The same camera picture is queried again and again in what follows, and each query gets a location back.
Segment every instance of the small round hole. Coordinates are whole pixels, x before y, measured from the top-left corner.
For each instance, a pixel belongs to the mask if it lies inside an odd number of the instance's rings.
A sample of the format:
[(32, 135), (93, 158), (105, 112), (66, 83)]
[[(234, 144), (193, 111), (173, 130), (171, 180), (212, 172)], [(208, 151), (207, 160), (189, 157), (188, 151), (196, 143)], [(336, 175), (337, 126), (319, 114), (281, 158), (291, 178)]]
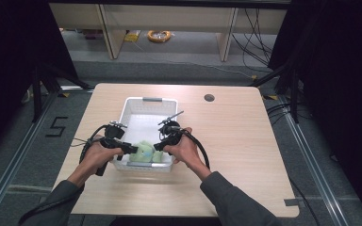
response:
[(206, 94), (205, 95), (205, 100), (207, 102), (213, 102), (214, 101), (214, 96), (212, 94)]

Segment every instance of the human hand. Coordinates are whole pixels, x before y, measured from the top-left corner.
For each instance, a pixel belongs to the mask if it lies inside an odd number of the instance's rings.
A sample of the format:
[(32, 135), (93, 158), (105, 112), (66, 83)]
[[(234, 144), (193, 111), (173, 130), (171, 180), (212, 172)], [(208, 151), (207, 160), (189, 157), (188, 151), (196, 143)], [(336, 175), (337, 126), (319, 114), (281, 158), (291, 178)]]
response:
[[(188, 127), (185, 130), (192, 133), (192, 128)], [(211, 173), (199, 157), (196, 144), (185, 135), (181, 137), (178, 144), (173, 146), (166, 145), (163, 151), (175, 156), (174, 164), (180, 161), (184, 162), (201, 180), (204, 180)]]
[(67, 180), (81, 187), (90, 176), (95, 174), (107, 161), (112, 160), (116, 154), (123, 154), (123, 150), (120, 148), (107, 149), (100, 142), (93, 142), (86, 151), (82, 162)]

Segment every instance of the finger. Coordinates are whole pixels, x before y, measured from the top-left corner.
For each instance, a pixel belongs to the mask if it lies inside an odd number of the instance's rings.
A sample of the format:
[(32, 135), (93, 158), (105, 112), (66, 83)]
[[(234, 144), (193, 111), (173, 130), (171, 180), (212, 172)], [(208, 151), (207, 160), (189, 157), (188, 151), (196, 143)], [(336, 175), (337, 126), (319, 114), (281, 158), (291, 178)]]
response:
[(165, 153), (172, 153), (172, 151), (173, 151), (173, 146), (171, 146), (171, 145), (166, 145), (166, 146), (164, 146), (163, 151), (164, 151)]
[(104, 152), (105, 159), (107, 161), (111, 161), (114, 159), (114, 155), (123, 155), (123, 150), (121, 148), (108, 149), (108, 151)]
[(95, 135), (95, 137), (93, 138), (100, 138), (100, 137), (103, 137), (102, 135)]
[(192, 133), (192, 128), (187, 127), (187, 128), (184, 128), (184, 129), (187, 130), (190, 134)]

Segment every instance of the wrist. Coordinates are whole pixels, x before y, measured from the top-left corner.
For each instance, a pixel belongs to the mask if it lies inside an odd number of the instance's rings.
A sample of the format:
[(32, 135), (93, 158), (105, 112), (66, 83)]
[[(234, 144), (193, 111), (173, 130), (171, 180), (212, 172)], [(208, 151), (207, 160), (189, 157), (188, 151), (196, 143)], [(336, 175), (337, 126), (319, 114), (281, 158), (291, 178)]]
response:
[(74, 170), (74, 172), (67, 178), (68, 181), (72, 182), (78, 187), (81, 187), (85, 184), (85, 182), (90, 178), (90, 176), (93, 175), (91, 173), (91, 170), (83, 166), (81, 163), (77, 166), (77, 168)]
[(188, 167), (199, 177), (199, 179), (201, 179), (201, 181), (204, 181), (204, 179), (211, 174), (210, 169), (208, 169), (203, 162)]

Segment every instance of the floor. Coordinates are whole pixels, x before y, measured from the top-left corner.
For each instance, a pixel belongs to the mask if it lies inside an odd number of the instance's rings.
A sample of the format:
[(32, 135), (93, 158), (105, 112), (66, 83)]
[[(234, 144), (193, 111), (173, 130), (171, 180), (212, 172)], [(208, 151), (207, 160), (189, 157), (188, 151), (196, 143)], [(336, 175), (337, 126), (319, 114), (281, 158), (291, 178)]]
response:
[[(86, 82), (110, 81), (113, 79), (109, 70), (92, 70), (90, 65), (102, 65), (105, 69), (117, 67), (123, 64), (150, 64), (152, 68), (166, 68), (175, 65), (169, 70), (186, 70), (193, 68), (196, 70), (213, 70), (221, 74), (239, 74), (243, 79), (251, 81), (254, 75), (262, 76), (268, 71), (264, 65), (251, 56), (243, 57), (242, 51), (233, 40), (229, 56), (226, 62), (221, 62), (215, 34), (173, 32), (171, 39), (165, 43), (152, 43), (146, 39), (146, 31), (140, 33), (137, 43), (125, 42), (119, 57), (115, 60), (108, 58), (107, 48), (103, 40), (86, 40), (79, 31), (66, 30), (62, 32), (70, 55), (74, 61), (80, 77)], [(236, 34), (236, 39), (244, 45), (246, 38), (242, 34)], [(272, 47), (276, 36), (262, 36), (262, 41)], [(263, 51), (249, 47), (258, 57), (265, 58)], [(260, 91), (263, 95), (273, 95), (272, 87), (277, 79), (272, 79), (268, 84), (263, 85)], [(66, 81), (61, 81), (62, 85), (71, 85)], [(16, 170), (15, 176), (2, 196), (0, 203), (0, 225), (16, 225), (19, 216), (32, 208), (41, 197), (45, 197), (60, 169), (60, 163), (67, 153), (66, 149), (73, 140), (74, 132), (81, 120), (83, 109), (88, 104), (91, 94), (87, 92), (72, 92), (68, 98), (56, 98), (50, 106), (50, 111), (46, 114), (46, 119), (41, 123), (41, 129), (33, 137), (31, 148), (21, 166)], [(282, 98), (278, 100), (264, 100), (265, 106), (270, 108), (282, 104)], [(321, 169), (321, 176), (325, 179), (329, 190), (336, 197), (341, 207), (342, 216), (346, 218), (348, 225), (362, 225), (362, 205), (356, 197), (354, 190), (343, 174), (336, 161), (330, 158), (331, 151), (321, 136), (316, 123), (310, 118), (310, 113), (304, 105), (299, 106), (300, 123), (299, 128), (304, 132), (306, 143), (313, 153), (313, 156)], [(48, 139), (47, 134), (55, 133), (50, 129), (51, 122), (57, 116), (66, 116), (65, 133), (60, 139)], [(12, 156), (23, 145), (22, 140), (27, 137), (27, 131), (32, 123), (32, 102), (25, 103), (8, 131), (2, 137), (0, 145), (0, 179), (7, 170)], [(343, 222), (337, 223), (333, 214), (329, 211), (322, 188), (314, 179), (313, 171), (308, 166), (307, 158), (304, 156), (302, 147), (296, 140), (296, 134), (292, 133), (290, 118), (285, 109), (280, 108), (270, 114), (270, 121), (276, 136), (280, 152), (286, 164), (286, 169), (294, 187), (295, 195), (300, 201), (301, 214), (294, 219), (281, 219), (285, 225), (346, 225)], [(57, 150), (54, 152), (38, 152), (38, 149)], [(113, 220), (113, 216), (78, 216), (71, 215), (69, 225), (108, 225)]]

